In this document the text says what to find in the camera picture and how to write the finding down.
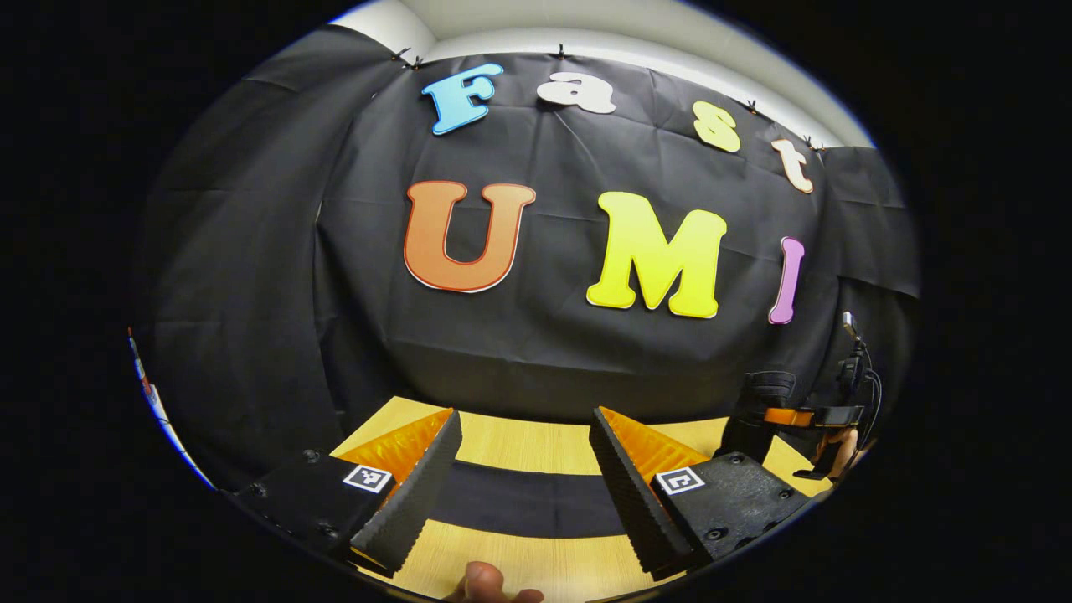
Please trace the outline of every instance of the yellow letter m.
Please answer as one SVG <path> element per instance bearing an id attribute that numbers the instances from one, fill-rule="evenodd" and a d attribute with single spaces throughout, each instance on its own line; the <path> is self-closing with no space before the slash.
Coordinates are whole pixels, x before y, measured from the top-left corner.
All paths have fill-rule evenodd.
<path id="1" fill-rule="evenodd" d="M 670 311 L 682 317 L 710 319 L 718 311 L 715 269 L 726 221 L 696 209 L 685 216 L 673 240 L 667 242 L 652 204 L 638 194 L 608 192 L 599 195 L 599 207 L 610 217 L 607 255 L 599 282 L 589 288 L 594 306 L 629 308 L 637 294 L 629 288 L 629 274 L 637 280 L 644 305 L 654 310 L 662 303 L 681 275 L 678 292 L 670 297 Z"/>

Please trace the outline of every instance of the letter f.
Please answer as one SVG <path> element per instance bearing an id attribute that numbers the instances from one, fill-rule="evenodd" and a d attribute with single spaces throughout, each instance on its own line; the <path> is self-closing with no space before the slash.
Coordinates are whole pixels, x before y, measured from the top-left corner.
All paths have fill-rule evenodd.
<path id="1" fill-rule="evenodd" d="M 431 94 L 440 114 L 440 120 L 432 126 L 432 133 L 440 136 L 488 115 L 488 107 L 474 105 L 471 97 L 490 99 L 495 93 L 495 86 L 486 76 L 501 73 L 502 65 L 487 63 L 426 86 L 420 93 Z M 463 85 L 466 79 L 472 79 L 472 84 Z"/>

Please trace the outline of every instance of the black cloth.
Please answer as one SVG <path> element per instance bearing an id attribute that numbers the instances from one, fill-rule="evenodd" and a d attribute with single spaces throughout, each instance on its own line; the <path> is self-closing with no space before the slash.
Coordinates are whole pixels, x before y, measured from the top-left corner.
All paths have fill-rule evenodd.
<path id="1" fill-rule="evenodd" d="M 511 471 L 460 460 L 450 468 L 431 519 L 526 538 L 625 533 L 601 475 Z"/>
<path id="2" fill-rule="evenodd" d="M 238 488 L 308 447 L 331 448 L 393 395 L 490 415 L 586 422 L 597 405 L 641 422 L 726 416 L 745 372 L 798 377 L 790 406 L 834 391 L 855 313 L 892 409 L 913 344 L 915 225 L 874 149 L 823 152 L 690 82 L 614 61 L 495 54 L 406 69 L 368 36 L 325 26 L 253 70 L 195 123 L 149 198 L 135 337 L 198 465 Z M 434 136 L 421 89 L 496 62 L 490 113 Z M 536 88 L 579 71 L 614 88 L 613 114 L 549 105 Z M 742 141 L 702 143 L 696 101 Z M 771 141 L 807 159 L 796 191 Z M 536 191 L 508 277 L 433 290 L 403 261 L 407 188 L 464 183 L 449 254 L 482 251 L 496 182 Z M 645 196 L 668 238 L 694 209 L 724 218 L 710 320 L 667 302 L 585 300 L 599 280 L 608 191 Z M 779 241 L 805 247 L 795 317 L 771 325 Z M 479 433 L 466 433 L 479 438 Z"/>

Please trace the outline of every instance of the letter u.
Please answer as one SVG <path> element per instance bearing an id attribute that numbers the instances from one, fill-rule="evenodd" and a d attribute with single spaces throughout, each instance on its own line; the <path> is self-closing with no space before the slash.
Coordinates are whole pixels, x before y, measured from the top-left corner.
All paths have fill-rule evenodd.
<path id="1" fill-rule="evenodd" d="M 483 254 L 473 262 L 456 262 L 447 255 L 447 230 L 455 204 L 466 193 L 464 185 L 446 180 L 417 182 L 406 191 L 413 209 L 405 234 L 405 265 L 414 278 L 432 289 L 477 293 L 502 282 L 513 265 L 521 210 L 536 201 L 536 192 L 520 185 L 485 187 L 491 218 Z"/>

